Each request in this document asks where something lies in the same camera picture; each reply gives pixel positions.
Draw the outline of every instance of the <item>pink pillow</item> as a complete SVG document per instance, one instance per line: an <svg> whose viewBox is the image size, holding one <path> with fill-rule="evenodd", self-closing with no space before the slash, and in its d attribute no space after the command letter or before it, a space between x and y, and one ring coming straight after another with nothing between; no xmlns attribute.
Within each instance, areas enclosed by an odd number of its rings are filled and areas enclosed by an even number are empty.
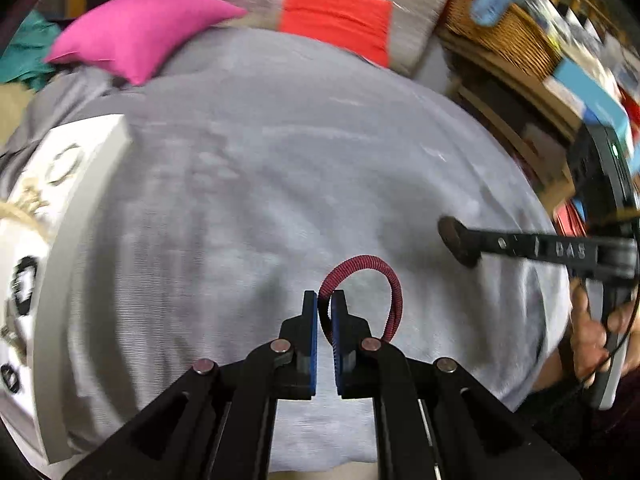
<svg viewBox="0 0 640 480"><path fill-rule="evenodd" d="M191 36L245 14L222 0L110 0L69 25L44 61L80 61L141 85Z"/></svg>

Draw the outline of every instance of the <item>wicker basket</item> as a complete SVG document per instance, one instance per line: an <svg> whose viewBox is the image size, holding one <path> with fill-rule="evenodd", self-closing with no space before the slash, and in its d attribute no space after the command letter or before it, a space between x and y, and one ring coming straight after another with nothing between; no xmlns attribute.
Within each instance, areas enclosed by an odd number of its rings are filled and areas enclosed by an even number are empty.
<svg viewBox="0 0 640 480"><path fill-rule="evenodd" d="M552 75L561 55L532 17L511 4L495 27L481 27L469 15L472 1L449 1L449 30L495 52L540 81Z"/></svg>

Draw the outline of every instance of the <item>teal fabric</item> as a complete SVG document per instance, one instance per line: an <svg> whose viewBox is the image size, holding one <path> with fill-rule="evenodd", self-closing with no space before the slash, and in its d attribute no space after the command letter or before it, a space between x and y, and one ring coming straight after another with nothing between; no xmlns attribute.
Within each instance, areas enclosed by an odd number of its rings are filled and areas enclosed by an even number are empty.
<svg viewBox="0 0 640 480"><path fill-rule="evenodd" d="M0 82L23 81L33 90L42 90L55 72L53 65L42 59L59 35L55 23L32 10L0 56Z"/></svg>

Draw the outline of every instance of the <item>bed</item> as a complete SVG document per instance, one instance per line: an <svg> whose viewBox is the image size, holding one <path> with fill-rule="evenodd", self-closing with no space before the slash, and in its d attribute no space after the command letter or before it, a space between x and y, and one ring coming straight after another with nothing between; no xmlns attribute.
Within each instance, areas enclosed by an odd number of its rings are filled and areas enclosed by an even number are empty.
<svg viewBox="0 0 640 480"><path fill-rule="evenodd" d="M2 198L52 127L107 114L124 114L132 145L69 283L60 377L75 452L197 358L232 362L272 339L303 291L356 254L382 257L402 282L396 346L456 359L512 409L564 333L564 270L491 257L462 269L441 243L443 214L553 229L487 131L412 81L307 38L212 28L144 86L86 66L51 82L0 155ZM369 271L344 283L374 333L387 287ZM371 406L338 400L322 338L318 353L313 402L278 406L274 471L376 459Z"/></svg>

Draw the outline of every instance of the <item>hand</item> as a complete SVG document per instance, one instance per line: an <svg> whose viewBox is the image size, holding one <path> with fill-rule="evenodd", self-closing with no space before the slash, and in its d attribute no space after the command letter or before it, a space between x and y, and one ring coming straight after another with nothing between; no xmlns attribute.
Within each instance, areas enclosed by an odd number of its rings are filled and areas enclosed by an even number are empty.
<svg viewBox="0 0 640 480"><path fill-rule="evenodd" d="M607 335L605 328L599 321L591 319L589 314L589 300L586 291L576 285L573 288L571 313L571 323L573 333L571 336L571 348L574 351L574 371L575 376L582 380L590 375L596 366L609 356L604 349ZM626 327L631 321L633 303L619 306L607 319L607 327L611 332L625 333ZM636 316L629 334L628 349L626 351L625 364L622 368L622 375L640 367L640 319ZM600 371L609 368L607 361ZM586 386L593 384L593 377L589 379Z"/></svg>

